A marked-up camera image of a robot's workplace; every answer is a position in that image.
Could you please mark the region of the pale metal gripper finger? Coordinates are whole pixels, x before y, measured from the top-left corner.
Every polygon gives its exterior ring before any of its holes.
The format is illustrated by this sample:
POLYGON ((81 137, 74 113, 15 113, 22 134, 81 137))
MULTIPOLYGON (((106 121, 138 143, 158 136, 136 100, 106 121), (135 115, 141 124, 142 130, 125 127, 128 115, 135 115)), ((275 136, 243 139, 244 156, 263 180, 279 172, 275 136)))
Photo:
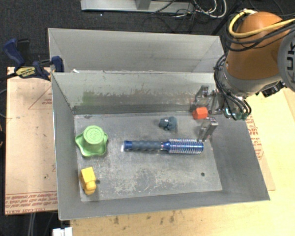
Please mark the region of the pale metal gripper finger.
POLYGON ((200 126, 198 139, 202 142, 206 141, 208 138, 212 136, 217 126, 218 126, 218 122, 216 118, 214 117, 206 118, 200 126))
POLYGON ((208 86, 201 86, 195 95, 194 101, 190 105, 190 111, 194 111, 199 107, 206 107, 208 105, 208 89, 208 86))

